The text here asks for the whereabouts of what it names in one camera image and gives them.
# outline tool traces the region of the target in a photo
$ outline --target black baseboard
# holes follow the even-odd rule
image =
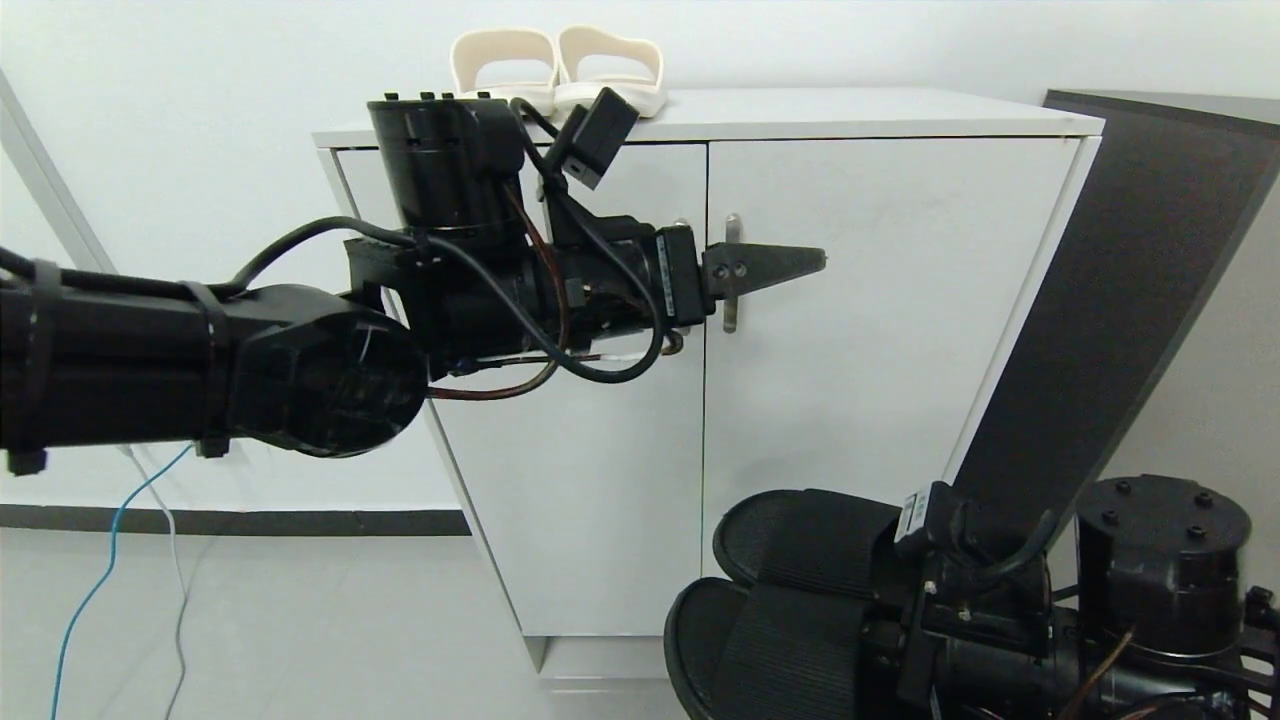
[[[0,528],[105,533],[114,507],[0,505]],[[470,536],[461,510],[305,510],[284,512],[225,512],[174,510],[180,536],[257,537],[435,537]],[[169,532],[159,510],[129,510],[120,516],[122,533]]]

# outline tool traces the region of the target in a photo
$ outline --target label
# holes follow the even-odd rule
[[[671,293],[671,270],[667,268],[667,237],[658,236],[658,274],[662,275],[662,300],[667,305],[667,316],[676,316],[676,299]]]
[[[929,493],[933,492],[933,483],[924,486],[924,489],[911,495],[902,502],[902,512],[897,516],[897,532],[893,534],[893,543],[906,536],[924,529],[924,518],[929,514]]]

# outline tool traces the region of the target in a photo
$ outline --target cabinet base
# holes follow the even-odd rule
[[[557,687],[667,679],[658,637],[526,637],[525,643],[538,676]]]

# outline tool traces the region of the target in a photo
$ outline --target white slipper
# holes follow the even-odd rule
[[[460,99],[474,99],[480,92],[511,100],[524,97],[545,115],[556,110],[556,81],[559,78],[559,54],[550,37],[531,28],[477,29],[453,41],[453,86]],[[480,68],[503,60],[541,60],[547,63],[545,79],[502,82],[477,86]]]
[[[637,76],[579,76],[579,65],[589,55],[609,55],[636,60],[653,73]],[[559,35],[561,85],[556,88],[556,109],[572,110],[575,105],[590,108],[604,87],[613,88],[641,118],[658,114],[667,102],[662,85],[662,50],[648,40],[631,40],[609,35],[593,26],[570,26]]]

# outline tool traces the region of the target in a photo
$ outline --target blue cable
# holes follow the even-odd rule
[[[93,587],[90,588],[88,594],[84,596],[84,600],[81,601],[79,607],[76,609],[76,614],[72,615],[72,621],[67,624],[67,633],[63,635],[63,647],[58,651],[58,673],[54,675],[54,707],[49,715],[50,720],[58,720],[58,698],[61,694],[63,689],[63,665],[67,664],[67,646],[69,646],[72,642],[72,630],[76,629],[76,621],[79,620],[79,614],[84,611],[84,607],[88,605],[88,601],[93,600],[93,596],[97,593],[97,589],[101,588],[102,584],[106,583],[106,579],[111,577],[111,570],[115,570],[115,541],[116,536],[119,536],[120,532],[120,516],[124,515],[124,509],[128,507],[131,502],[133,502],[133,498],[137,497],[140,492],[147,489],[147,487],[150,487],[151,483],[159,480],[165,473],[169,471],[170,468],[177,465],[178,461],[182,460],[182,456],[187,455],[191,447],[192,446],[189,445],[187,447],[183,447],[182,452],[175,455],[174,459],[170,460],[168,465],[160,468],[160,470],[156,474],[151,475],[150,478],[147,478],[145,483],[138,486],[138,489],[131,492],[129,497],[125,497],[124,502],[120,503],[120,507],[115,510],[115,515],[111,516],[111,551],[106,560],[106,571],[102,573],[102,577],[97,579],[97,583],[95,583]]]

